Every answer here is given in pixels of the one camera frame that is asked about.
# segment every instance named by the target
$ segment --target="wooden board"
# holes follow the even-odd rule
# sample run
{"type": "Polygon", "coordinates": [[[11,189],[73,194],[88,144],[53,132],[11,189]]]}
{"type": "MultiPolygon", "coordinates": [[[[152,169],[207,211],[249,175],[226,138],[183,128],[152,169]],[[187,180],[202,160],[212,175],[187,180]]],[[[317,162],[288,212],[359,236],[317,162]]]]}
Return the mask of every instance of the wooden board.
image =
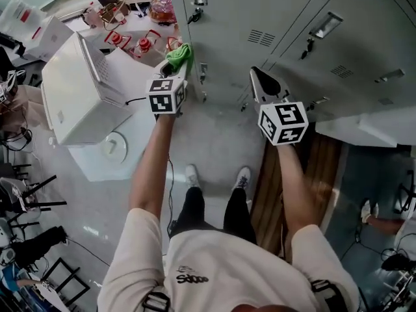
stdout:
{"type": "MultiPolygon", "coordinates": [[[[312,190],[313,205],[321,222],[332,195],[342,142],[314,131],[296,145],[305,176],[312,190]]],[[[257,244],[291,258],[291,237],[287,236],[282,202],[281,170],[277,148],[267,142],[251,211],[257,244]]]]}

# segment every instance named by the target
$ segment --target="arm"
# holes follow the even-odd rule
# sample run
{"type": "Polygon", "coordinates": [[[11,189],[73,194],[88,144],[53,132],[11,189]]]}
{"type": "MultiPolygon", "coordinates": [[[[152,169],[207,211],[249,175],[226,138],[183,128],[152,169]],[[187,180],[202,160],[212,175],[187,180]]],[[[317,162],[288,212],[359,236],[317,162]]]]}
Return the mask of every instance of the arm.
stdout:
{"type": "Polygon", "coordinates": [[[294,148],[291,145],[278,146],[278,152],[285,217],[289,232],[294,235],[299,229],[319,223],[313,207],[311,190],[294,148]]]}
{"type": "Polygon", "coordinates": [[[174,121],[174,116],[159,116],[133,174],[130,211],[98,296],[101,312],[136,311],[144,297],[163,284],[159,220],[174,121]]]}
{"type": "Polygon", "coordinates": [[[16,284],[18,285],[19,288],[24,287],[25,285],[35,285],[35,284],[42,284],[42,281],[36,281],[35,279],[18,279],[16,281],[16,284]]]}
{"type": "Polygon", "coordinates": [[[130,191],[130,209],[141,208],[161,217],[164,183],[175,116],[162,114],[139,162],[130,191]]]}
{"type": "Polygon", "coordinates": [[[340,290],[349,311],[358,308],[358,289],[319,229],[311,190],[292,146],[279,146],[283,204],[292,236],[292,266],[310,281],[328,280],[340,290]]]}

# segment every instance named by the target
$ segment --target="shoe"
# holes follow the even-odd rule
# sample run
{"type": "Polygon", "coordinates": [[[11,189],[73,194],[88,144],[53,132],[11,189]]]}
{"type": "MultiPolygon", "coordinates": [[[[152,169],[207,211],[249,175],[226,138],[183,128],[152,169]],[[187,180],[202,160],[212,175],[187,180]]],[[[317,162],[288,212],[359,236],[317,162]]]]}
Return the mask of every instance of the shoe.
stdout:
{"type": "Polygon", "coordinates": [[[198,180],[198,173],[196,171],[196,167],[193,164],[189,164],[185,168],[185,178],[186,178],[188,188],[200,187],[200,182],[198,180]]]}
{"type": "Polygon", "coordinates": [[[380,212],[380,208],[378,207],[378,203],[372,208],[371,215],[374,217],[378,217],[378,213],[380,212]]]}
{"type": "Polygon", "coordinates": [[[62,240],[63,245],[68,246],[70,244],[69,240],[67,239],[68,234],[66,233],[65,229],[60,226],[58,227],[59,229],[61,229],[64,232],[65,238],[62,240]]]}
{"type": "Polygon", "coordinates": [[[371,204],[370,199],[364,203],[364,206],[361,208],[361,220],[363,223],[367,223],[367,220],[371,216],[371,204]]]}
{"type": "Polygon", "coordinates": [[[250,168],[248,166],[245,166],[244,168],[242,168],[239,172],[239,174],[237,175],[237,181],[233,187],[233,189],[243,189],[245,190],[248,186],[248,184],[250,183],[250,168]]]}

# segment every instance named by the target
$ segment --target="white t-shirt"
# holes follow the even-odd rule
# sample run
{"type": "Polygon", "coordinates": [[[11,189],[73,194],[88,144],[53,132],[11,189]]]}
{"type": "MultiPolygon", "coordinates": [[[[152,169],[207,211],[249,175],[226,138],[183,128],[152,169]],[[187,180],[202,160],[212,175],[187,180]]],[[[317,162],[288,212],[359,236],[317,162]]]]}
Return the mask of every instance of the white t-shirt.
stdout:
{"type": "Polygon", "coordinates": [[[143,311],[143,299],[156,286],[165,288],[175,312],[231,312],[241,304],[320,311],[309,283],[319,279],[341,288],[349,311],[358,308],[356,284],[317,226],[294,235],[292,265],[226,233],[180,233],[170,241],[166,277],[161,237],[154,215],[129,212],[98,297],[99,312],[143,311]]]}

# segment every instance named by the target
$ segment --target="green rag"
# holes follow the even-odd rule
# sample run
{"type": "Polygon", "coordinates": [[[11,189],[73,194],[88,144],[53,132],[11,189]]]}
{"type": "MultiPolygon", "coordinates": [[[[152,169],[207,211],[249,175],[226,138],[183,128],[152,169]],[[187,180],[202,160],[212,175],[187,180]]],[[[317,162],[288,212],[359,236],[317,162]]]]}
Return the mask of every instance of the green rag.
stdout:
{"type": "Polygon", "coordinates": [[[191,58],[192,58],[192,48],[189,44],[182,44],[180,47],[169,52],[166,55],[166,59],[169,60],[169,63],[173,67],[173,72],[176,72],[178,69],[180,69],[184,61],[188,59],[192,60],[191,58]]]}

